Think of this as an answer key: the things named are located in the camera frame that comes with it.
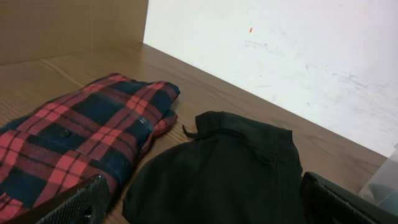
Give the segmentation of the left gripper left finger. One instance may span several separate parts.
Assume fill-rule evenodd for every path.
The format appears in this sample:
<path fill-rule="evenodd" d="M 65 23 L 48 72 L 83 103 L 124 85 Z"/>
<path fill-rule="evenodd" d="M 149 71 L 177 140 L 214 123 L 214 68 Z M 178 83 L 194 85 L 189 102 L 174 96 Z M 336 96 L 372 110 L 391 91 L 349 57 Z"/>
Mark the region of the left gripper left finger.
<path fill-rule="evenodd" d="M 108 181 L 103 175 L 94 175 L 9 224 L 100 224 L 108 206 Z"/>

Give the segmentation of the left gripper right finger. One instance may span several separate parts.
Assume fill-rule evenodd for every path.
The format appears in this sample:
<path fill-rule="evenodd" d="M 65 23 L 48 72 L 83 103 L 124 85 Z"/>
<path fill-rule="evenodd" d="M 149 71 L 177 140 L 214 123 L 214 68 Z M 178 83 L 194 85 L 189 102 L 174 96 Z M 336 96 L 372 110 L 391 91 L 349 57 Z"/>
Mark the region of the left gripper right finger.
<path fill-rule="evenodd" d="M 304 173 L 300 194 L 309 224 L 397 224 L 397 215 L 314 172 Z"/>

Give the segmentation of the dark green cloth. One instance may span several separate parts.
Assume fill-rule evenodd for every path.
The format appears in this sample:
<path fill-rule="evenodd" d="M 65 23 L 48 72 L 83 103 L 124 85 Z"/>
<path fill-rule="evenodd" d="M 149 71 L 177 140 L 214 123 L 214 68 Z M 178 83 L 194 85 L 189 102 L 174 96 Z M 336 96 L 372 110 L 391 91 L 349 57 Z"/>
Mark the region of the dark green cloth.
<path fill-rule="evenodd" d="M 376 201 L 383 200 L 391 192 L 391 189 L 388 186 L 376 184 L 376 183 L 370 183 L 369 189 L 373 195 L 374 200 L 376 200 Z"/>

